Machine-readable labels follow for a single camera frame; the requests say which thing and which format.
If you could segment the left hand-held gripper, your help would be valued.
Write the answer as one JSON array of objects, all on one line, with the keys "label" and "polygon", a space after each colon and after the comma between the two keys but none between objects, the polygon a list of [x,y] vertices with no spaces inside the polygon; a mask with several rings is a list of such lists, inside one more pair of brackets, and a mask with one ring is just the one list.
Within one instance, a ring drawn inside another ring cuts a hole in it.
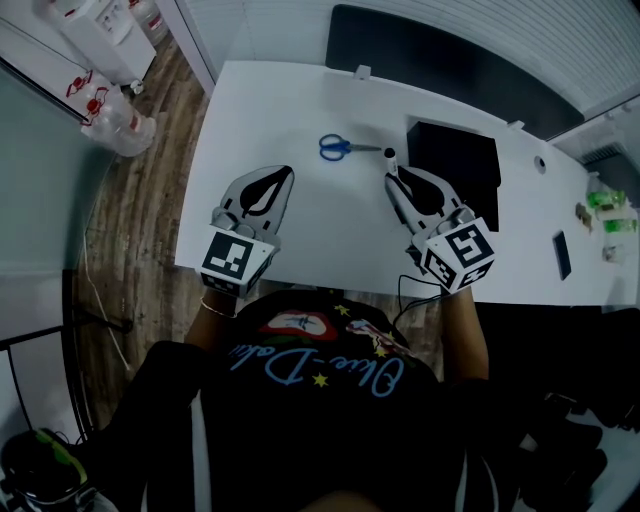
[{"label": "left hand-held gripper", "polygon": [[[208,227],[199,266],[203,284],[244,299],[280,250],[276,235],[293,189],[295,174],[288,165],[256,169],[235,179]],[[256,223],[256,227],[238,218]]]}]

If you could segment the long black desk divider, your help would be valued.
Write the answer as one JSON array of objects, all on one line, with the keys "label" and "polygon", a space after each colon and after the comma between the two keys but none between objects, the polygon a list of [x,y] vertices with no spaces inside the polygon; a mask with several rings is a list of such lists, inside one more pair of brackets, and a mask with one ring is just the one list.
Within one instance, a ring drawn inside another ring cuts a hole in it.
[{"label": "long black desk divider", "polygon": [[463,38],[372,9],[333,7],[325,66],[434,92],[505,122],[521,121],[548,140],[585,121],[543,82],[497,54]]}]

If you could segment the black metal frame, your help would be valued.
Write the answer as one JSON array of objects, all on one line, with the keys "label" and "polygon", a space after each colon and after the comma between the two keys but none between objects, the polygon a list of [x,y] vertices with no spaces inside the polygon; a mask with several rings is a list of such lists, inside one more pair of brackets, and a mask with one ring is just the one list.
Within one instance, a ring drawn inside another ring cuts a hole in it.
[{"label": "black metal frame", "polygon": [[81,304],[74,284],[72,270],[0,274],[0,446],[38,427],[71,444],[92,431],[78,331],[97,326],[125,335],[132,322]]}]

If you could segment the person's black printed shirt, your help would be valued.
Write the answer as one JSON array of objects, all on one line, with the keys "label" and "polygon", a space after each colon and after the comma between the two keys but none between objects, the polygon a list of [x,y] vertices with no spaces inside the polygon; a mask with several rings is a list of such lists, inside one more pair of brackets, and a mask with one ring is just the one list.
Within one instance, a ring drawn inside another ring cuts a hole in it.
[{"label": "person's black printed shirt", "polygon": [[127,511],[511,512],[496,398],[439,382],[379,309],[283,290],[214,353],[155,343],[96,466]]}]

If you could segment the clear water jug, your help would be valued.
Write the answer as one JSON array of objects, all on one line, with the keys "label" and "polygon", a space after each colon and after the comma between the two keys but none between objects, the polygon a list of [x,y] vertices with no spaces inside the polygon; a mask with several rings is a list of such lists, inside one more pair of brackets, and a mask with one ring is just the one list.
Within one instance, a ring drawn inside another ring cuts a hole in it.
[{"label": "clear water jug", "polygon": [[72,80],[66,90],[68,104],[81,115],[80,123],[90,126],[115,86],[100,73],[89,70]]},{"label": "clear water jug", "polygon": [[108,94],[93,123],[81,126],[84,135],[123,157],[146,151],[157,129],[156,120],[142,115],[117,87]]}]

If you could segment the black smartphone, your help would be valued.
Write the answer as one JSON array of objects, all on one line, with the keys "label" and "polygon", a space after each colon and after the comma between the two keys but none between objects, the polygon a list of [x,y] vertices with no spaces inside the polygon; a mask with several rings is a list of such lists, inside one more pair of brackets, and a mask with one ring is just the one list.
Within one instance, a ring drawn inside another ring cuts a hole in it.
[{"label": "black smartphone", "polygon": [[560,279],[564,281],[571,274],[572,267],[565,234],[562,230],[553,236],[552,243],[556,255]]}]

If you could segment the black box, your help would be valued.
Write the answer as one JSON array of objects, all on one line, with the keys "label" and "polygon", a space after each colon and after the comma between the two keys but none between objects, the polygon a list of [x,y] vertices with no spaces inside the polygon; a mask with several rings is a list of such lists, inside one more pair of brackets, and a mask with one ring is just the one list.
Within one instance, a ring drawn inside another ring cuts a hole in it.
[{"label": "black box", "polygon": [[499,231],[501,171],[493,138],[419,121],[407,133],[407,147],[410,166],[447,181],[490,231]]}]

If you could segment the black office chair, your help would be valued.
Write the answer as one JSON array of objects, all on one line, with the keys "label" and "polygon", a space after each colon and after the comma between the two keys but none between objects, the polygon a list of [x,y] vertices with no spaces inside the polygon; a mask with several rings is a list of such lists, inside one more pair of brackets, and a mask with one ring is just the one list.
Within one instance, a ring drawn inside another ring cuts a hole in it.
[{"label": "black office chair", "polygon": [[640,512],[640,310],[478,307],[507,502]]}]

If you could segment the person's right forearm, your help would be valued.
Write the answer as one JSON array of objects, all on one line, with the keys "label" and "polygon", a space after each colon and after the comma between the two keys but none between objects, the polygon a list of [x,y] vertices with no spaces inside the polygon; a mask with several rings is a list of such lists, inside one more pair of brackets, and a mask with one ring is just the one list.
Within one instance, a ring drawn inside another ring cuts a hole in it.
[{"label": "person's right forearm", "polygon": [[444,380],[448,384],[489,378],[489,355],[470,287],[441,303]]}]

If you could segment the person's left forearm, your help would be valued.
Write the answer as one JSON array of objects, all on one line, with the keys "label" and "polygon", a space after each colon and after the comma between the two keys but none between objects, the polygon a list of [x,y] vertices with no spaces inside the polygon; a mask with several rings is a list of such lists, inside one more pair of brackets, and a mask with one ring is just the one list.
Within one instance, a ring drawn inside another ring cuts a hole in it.
[{"label": "person's left forearm", "polygon": [[208,288],[185,336],[185,343],[208,353],[216,352],[233,330],[237,299]]}]

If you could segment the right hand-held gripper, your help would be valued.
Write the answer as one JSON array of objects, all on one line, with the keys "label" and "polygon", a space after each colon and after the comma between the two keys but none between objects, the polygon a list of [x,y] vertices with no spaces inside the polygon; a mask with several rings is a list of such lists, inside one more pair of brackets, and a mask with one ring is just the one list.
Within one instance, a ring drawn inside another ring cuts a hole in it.
[{"label": "right hand-held gripper", "polygon": [[[399,220],[414,234],[419,269],[434,277],[444,293],[455,294],[488,274],[495,251],[486,223],[460,207],[462,200],[446,180],[399,166],[397,176],[385,175],[385,190]],[[436,227],[429,230],[427,224]]]}]

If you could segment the blue-handled scissors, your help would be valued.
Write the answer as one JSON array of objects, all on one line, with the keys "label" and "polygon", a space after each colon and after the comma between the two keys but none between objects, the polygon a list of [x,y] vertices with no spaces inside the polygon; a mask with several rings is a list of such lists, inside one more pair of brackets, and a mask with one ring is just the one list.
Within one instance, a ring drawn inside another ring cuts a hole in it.
[{"label": "blue-handled scissors", "polygon": [[319,141],[319,155],[329,162],[341,161],[354,152],[379,152],[380,147],[366,144],[354,144],[338,134],[326,134]]}]

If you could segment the white water dispenser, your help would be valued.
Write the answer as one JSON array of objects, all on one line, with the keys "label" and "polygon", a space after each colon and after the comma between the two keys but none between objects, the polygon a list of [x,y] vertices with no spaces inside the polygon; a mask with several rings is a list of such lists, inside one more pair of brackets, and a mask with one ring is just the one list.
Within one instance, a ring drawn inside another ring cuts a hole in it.
[{"label": "white water dispenser", "polygon": [[125,0],[56,0],[60,31],[111,83],[141,82],[156,51]]}]

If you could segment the red-labelled water jug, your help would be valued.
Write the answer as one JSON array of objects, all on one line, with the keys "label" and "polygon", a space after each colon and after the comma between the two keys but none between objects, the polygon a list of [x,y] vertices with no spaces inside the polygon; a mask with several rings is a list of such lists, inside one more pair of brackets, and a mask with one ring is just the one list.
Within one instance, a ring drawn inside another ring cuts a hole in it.
[{"label": "red-labelled water jug", "polygon": [[169,29],[155,0],[128,0],[128,7],[150,43],[157,47]]}]

